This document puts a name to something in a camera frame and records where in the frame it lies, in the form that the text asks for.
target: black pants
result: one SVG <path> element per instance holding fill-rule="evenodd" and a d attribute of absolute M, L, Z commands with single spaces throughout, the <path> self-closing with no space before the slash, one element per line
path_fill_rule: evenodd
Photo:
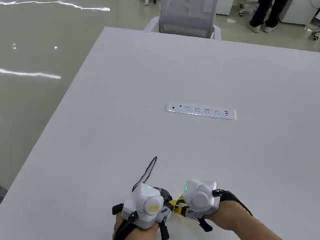
<path fill-rule="evenodd" d="M 265 21 L 265 25 L 270 28 L 277 26 L 279 21 L 279 15 L 287 4 L 288 0 L 275 0 L 271 9 L 268 20 Z M 250 25 L 257 27 L 264 24 L 267 12 L 272 4 L 272 0 L 259 0 L 259 7 L 253 15 Z"/>

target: hand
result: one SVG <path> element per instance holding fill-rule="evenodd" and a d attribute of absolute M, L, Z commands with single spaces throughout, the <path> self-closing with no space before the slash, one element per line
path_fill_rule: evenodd
<path fill-rule="evenodd" d="M 119 212 L 115 217 L 113 237 L 115 236 L 115 233 L 117 232 L 123 220 L 124 219 L 121 216 L 121 212 Z M 158 228 L 159 224 L 156 222 L 152 225 L 152 227 L 148 229 L 142 229 L 140 227 L 137 227 L 132 231 L 132 233 L 129 234 L 126 240 L 153 240 L 155 239 L 155 235 L 157 233 Z"/>
<path fill-rule="evenodd" d="M 238 221 L 246 217 L 250 217 L 249 213 L 235 201 L 222 201 L 217 212 L 204 216 L 220 228 L 231 231 L 235 231 Z"/>

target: wrist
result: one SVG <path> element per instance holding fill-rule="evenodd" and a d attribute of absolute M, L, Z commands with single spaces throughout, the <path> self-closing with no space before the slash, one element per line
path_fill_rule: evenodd
<path fill-rule="evenodd" d="M 158 223 L 154 223 L 152 227 L 148 229 L 142 229 L 137 227 L 132 233 L 126 238 L 126 240 L 153 240 L 155 239 L 157 230 L 159 228 Z"/>

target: forearm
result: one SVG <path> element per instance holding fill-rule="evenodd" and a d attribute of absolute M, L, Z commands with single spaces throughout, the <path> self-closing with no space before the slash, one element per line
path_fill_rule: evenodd
<path fill-rule="evenodd" d="M 157 223 L 147 230 L 136 228 L 125 240 L 154 240 L 158 228 Z"/>
<path fill-rule="evenodd" d="M 262 222 L 248 214 L 236 221 L 233 231 L 241 240 L 282 240 Z"/>

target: floor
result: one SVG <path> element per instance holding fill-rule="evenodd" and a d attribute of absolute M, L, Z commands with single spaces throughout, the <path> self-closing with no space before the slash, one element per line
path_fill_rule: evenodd
<path fill-rule="evenodd" d="M 216 16 L 222 40 L 320 52 L 304 26 L 256 34 L 239 10 Z M 159 12 L 142 0 L 0 1 L 0 185 L 11 186 L 103 27 L 142 30 Z"/>

